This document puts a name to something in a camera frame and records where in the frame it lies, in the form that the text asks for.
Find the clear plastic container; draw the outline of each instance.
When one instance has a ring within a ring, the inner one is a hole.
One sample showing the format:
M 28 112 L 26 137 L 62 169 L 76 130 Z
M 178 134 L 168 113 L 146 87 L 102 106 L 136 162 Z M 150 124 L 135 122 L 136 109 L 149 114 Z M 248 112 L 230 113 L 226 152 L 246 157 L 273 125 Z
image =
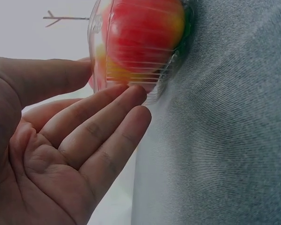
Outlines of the clear plastic container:
M 94 92 L 141 85 L 155 102 L 187 56 L 193 0 L 97 0 L 89 20 Z

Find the knuckle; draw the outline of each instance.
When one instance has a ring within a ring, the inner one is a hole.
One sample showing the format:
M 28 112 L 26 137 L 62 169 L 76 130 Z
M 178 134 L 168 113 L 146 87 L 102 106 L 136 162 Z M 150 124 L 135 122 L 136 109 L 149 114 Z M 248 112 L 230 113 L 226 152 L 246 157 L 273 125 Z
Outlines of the knuckle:
M 118 175 L 117 166 L 106 151 L 101 152 L 101 160 L 106 165 L 107 171 L 111 174 L 111 176 L 116 177 Z
M 69 109 L 71 110 L 73 118 L 78 120 L 79 123 L 83 123 L 89 118 L 88 110 L 84 106 L 82 106 L 82 104 L 75 104 Z
M 116 99 L 114 105 L 116 110 L 120 111 L 121 114 L 127 115 L 129 113 L 129 109 L 122 103 L 121 99 Z
M 121 136 L 122 139 L 124 139 L 124 141 L 129 149 L 135 148 L 137 146 L 138 143 L 131 134 L 119 133 L 119 135 Z
M 88 132 L 92 137 L 103 140 L 102 130 L 96 122 L 92 121 L 88 124 L 84 124 L 83 126 L 86 132 Z

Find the finger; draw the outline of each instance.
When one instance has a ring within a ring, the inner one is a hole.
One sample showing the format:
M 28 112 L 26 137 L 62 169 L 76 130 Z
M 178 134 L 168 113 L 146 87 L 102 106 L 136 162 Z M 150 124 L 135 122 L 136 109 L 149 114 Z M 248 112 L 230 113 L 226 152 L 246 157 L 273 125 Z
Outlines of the finger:
M 85 58 L 79 59 L 78 61 L 90 61 L 90 57 L 85 57 Z
M 78 90 L 90 76 L 89 61 L 0 58 L 0 79 L 14 90 L 22 108 Z
M 97 203 L 123 170 L 151 122 L 144 106 L 133 108 L 118 129 L 79 169 L 92 188 Z
M 117 85 L 85 98 L 56 114 L 40 131 L 58 149 L 60 143 L 79 125 L 122 94 L 128 87 Z
M 128 112 L 146 100 L 142 87 L 128 88 L 121 96 L 77 127 L 60 144 L 67 163 L 80 166 L 112 135 Z
M 81 98 L 64 99 L 43 104 L 30 109 L 23 114 L 22 118 L 24 121 L 31 123 L 34 129 L 39 132 L 55 114 L 80 100 Z

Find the gray shirt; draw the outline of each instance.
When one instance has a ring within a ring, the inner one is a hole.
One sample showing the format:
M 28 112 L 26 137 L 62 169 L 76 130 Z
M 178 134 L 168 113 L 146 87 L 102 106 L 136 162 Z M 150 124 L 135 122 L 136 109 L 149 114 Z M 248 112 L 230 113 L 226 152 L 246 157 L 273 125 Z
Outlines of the gray shirt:
M 150 107 L 132 225 L 281 225 L 281 0 L 198 0 Z

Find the palm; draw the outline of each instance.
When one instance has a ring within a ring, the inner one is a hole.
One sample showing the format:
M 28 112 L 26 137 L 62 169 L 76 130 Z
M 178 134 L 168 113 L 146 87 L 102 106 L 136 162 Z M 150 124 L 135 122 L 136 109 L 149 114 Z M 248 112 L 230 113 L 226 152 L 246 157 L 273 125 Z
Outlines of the palm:
M 30 143 L 27 136 L 35 128 L 21 122 L 9 145 L 10 168 L 6 184 L 15 192 L 17 209 L 27 224 L 86 224 L 96 206 L 91 188 L 78 170 L 67 164 L 60 152 L 43 136 L 36 135 Z

